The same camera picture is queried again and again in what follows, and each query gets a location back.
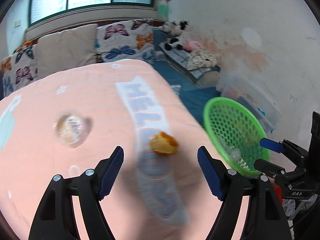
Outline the clear plastic bottle yellow label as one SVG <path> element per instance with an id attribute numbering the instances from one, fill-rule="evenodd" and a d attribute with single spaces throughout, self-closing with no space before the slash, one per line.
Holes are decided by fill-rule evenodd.
<path id="1" fill-rule="evenodd" d="M 239 148 L 235 148 L 234 146 L 228 146 L 225 141 L 220 138 L 219 142 L 227 155 L 231 158 L 231 160 L 238 164 L 240 167 L 244 168 L 245 170 L 249 170 L 249 166 L 246 164 L 244 159 L 241 156 L 241 151 Z"/>

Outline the black white plush toys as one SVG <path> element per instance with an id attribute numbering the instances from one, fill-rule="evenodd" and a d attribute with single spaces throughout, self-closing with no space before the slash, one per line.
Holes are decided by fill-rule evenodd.
<path id="1" fill-rule="evenodd" d="M 187 21 L 180 21 L 179 23 L 175 21 L 164 22 L 163 25 L 160 26 L 159 29 L 168 35 L 168 41 L 164 45 L 166 51 L 170 51 L 173 48 L 178 50 L 183 49 L 183 42 L 185 40 L 184 33 L 187 27 Z"/>

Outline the orange pastry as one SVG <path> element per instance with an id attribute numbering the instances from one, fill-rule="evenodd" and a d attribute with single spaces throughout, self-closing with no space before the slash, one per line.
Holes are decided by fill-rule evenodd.
<path id="1" fill-rule="evenodd" d="M 179 144 L 174 137 L 158 132 L 149 140 L 149 146 L 157 154 L 171 155 L 177 152 Z"/>

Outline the spotted cream cloth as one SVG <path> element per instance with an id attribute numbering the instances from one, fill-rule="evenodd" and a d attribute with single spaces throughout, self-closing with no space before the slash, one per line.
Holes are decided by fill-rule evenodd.
<path id="1" fill-rule="evenodd" d="M 187 70 L 215 67 L 220 59 L 220 55 L 207 50 L 194 50 L 189 54 Z"/>

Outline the green plastic mesh basket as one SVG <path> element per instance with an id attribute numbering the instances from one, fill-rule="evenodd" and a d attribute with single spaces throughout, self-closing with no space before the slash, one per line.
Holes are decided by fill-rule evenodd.
<path id="1" fill-rule="evenodd" d="M 254 168 L 254 162 L 270 159 L 269 150 L 260 146 L 260 140 L 267 136 L 257 118 L 246 107 L 229 98 L 212 98 L 203 110 L 203 126 L 218 153 L 231 168 L 248 177 L 261 174 Z M 240 149 L 249 170 L 231 160 L 221 146 L 220 138 L 228 146 Z"/>

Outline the pink plush toy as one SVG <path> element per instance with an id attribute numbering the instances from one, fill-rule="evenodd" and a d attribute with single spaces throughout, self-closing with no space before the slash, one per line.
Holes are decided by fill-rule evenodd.
<path id="1" fill-rule="evenodd" d="M 200 42 L 193 41 L 193 40 L 186 40 L 183 45 L 183 49 L 188 52 L 200 50 L 201 48 L 202 48 L 202 44 Z"/>

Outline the left butterfly print pillow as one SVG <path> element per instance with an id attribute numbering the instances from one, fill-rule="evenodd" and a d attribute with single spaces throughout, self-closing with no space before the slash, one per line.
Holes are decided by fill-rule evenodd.
<path id="1" fill-rule="evenodd" d="M 14 54 L 1 62 L 1 84 L 3 97 L 9 96 L 39 79 L 37 45 L 24 44 Z"/>

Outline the peach patterned tablecloth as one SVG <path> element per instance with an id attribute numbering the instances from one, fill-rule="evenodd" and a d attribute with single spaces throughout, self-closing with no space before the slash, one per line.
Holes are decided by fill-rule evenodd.
<path id="1" fill-rule="evenodd" d="M 86 119 L 78 147 L 61 144 L 60 114 Z M 152 151 L 158 132 L 174 137 L 175 154 Z M 169 84 L 138 60 L 92 64 L 52 74 L 1 100 L 1 212 L 27 239 L 37 206 L 56 174 L 76 177 L 121 146 L 124 163 L 101 201 L 116 239 L 205 239 L 220 209 L 197 161 L 205 146 L 219 154 Z"/>

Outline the right butterfly print pillow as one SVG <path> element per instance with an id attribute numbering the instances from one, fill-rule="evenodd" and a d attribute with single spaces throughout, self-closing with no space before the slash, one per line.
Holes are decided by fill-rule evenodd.
<path id="1" fill-rule="evenodd" d="M 153 19 L 120 21 L 97 27 L 95 58 L 97 63 L 123 59 L 154 63 Z"/>

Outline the clear plastic storage box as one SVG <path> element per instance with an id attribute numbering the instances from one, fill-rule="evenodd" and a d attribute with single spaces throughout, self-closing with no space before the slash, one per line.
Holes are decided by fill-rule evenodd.
<path id="1" fill-rule="evenodd" d="M 278 128 L 281 114 L 266 95 L 241 75 L 231 74 L 220 79 L 217 90 L 224 98 L 232 99 L 246 107 L 260 122 L 266 133 Z"/>

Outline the beige cushion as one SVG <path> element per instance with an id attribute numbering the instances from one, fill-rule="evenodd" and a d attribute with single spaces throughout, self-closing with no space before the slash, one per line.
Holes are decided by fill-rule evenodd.
<path id="1" fill-rule="evenodd" d="M 97 24 L 64 30 L 41 37 L 37 41 L 39 78 L 56 72 L 96 63 Z"/>

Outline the clear jelly cup yellow lid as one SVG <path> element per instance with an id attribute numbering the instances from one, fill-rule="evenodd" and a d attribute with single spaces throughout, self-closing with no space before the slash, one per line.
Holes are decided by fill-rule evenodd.
<path id="1" fill-rule="evenodd" d="M 57 140 L 71 148 L 80 146 L 89 134 L 86 119 L 74 112 L 60 114 L 53 130 Z"/>

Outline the butterfly print pillow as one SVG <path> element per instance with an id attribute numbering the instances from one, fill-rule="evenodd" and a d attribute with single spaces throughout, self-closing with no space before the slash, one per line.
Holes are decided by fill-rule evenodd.
<path id="1" fill-rule="evenodd" d="M 95 58 L 97 63 L 123 59 L 154 63 L 153 19 L 120 21 L 97 27 Z"/>
<path id="2" fill-rule="evenodd" d="M 3 97 L 9 96 L 39 79 L 37 45 L 24 44 L 14 54 L 1 62 L 1 84 Z"/>

